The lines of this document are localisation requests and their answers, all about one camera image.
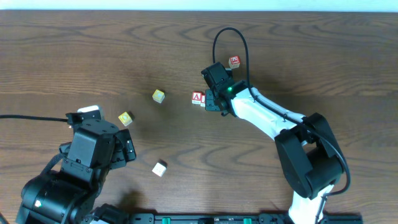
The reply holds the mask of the red letter I block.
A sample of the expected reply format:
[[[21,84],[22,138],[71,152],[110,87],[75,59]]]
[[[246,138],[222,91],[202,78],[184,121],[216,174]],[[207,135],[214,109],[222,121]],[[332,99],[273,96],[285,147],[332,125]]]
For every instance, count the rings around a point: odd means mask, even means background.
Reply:
[[[206,95],[202,95],[201,96],[200,106],[201,107],[205,107],[206,106]]]

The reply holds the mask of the red letter A block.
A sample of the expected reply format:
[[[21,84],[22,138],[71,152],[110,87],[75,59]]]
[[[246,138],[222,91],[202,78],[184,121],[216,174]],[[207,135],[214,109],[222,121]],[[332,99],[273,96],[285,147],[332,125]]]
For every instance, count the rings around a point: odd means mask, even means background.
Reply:
[[[202,92],[194,91],[192,93],[192,97],[191,97],[192,104],[200,105],[201,104],[201,98],[202,98]]]

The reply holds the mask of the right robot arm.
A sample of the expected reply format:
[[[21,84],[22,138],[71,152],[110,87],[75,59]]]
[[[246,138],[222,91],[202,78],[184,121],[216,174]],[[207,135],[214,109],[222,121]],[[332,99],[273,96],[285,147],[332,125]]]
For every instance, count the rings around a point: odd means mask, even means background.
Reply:
[[[234,81],[219,62],[201,74],[222,115],[231,114],[255,125],[277,148],[284,177],[294,191],[289,218],[293,223],[321,223],[328,197],[349,169],[327,120],[287,110],[253,87]]]

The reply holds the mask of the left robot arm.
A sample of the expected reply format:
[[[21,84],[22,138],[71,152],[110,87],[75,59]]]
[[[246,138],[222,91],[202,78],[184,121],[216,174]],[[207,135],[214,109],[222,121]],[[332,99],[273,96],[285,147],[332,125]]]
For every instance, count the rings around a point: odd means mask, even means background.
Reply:
[[[129,130],[103,119],[100,110],[66,117],[73,139],[25,184],[16,223],[87,221],[109,171],[136,159]]]

